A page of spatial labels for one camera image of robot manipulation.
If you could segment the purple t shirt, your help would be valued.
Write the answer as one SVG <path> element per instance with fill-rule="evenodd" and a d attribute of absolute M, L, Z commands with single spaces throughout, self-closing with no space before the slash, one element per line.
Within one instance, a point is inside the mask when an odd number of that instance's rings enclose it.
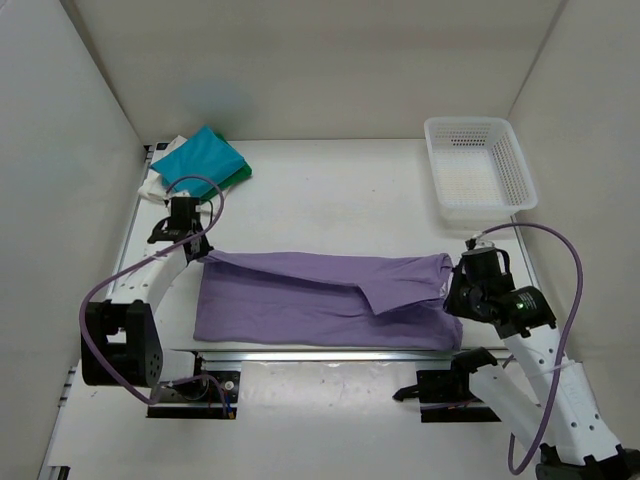
<path fill-rule="evenodd" d="M 456 351 L 463 325 L 445 312 L 452 262 L 301 252 L 212 252 L 194 339 L 317 347 Z"/>

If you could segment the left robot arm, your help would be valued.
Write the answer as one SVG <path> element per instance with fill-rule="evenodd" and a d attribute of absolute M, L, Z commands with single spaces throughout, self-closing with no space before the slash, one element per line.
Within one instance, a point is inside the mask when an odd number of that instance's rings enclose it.
<path fill-rule="evenodd" d="M 115 386 L 117 372 L 132 387 L 153 388 L 173 380 L 188 398 L 208 389 L 209 373 L 192 354 L 164 352 L 154 320 L 172 282 L 212 247 L 200 235 L 200 200 L 174 197 L 169 215 L 152 229 L 144 265 L 123 276 L 105 300 L 89 301 L 81 328 L 82 378 L 87 385 Z"/>

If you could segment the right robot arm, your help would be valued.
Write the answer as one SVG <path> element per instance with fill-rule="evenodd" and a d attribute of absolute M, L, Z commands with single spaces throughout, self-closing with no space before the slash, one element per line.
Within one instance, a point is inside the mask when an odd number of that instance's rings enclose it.
<path fill-rule="evenodd" d="M 539 479 L 636 479 L 639 452 L 622 446 L 604 422 L 581 364 L 570 360 L 543 294 L 516 288 L 508 254 L 469 250 L 453 270 L 446 312 L 492 325 L 522 368 L 525 394 L 485 348 L 454 356 L 449 391 L 484 402 L 532 448 Z"/>

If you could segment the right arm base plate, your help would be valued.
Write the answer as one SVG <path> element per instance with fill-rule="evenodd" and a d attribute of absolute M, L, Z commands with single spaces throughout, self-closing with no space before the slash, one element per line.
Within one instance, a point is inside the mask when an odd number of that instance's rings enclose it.
<path fill-rule="evenodd" d="M 418 370 L 416 383 L 397 390 L 396 402 L 418 400 L 420 420 L 430 423 L 495 423 L 498 416 L 470 390 L 470 379 L 483 366 L 498 366 L 484 347 L 456 354 L 445 370 Z"/>

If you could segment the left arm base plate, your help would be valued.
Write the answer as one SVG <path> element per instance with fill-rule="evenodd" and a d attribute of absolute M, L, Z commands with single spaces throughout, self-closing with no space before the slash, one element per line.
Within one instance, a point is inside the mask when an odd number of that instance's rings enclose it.
<path fill-rule="evenodd" d="M 149 419 L 235 420 L 241 390 L 239 361 L 219 360 L 208 353 L 192 352 L 194 372 L 191 376 L 207 374 L 214 377 L 200 379 L 170 388 L 155 388 L 159 401 L 147 407 Z"/>

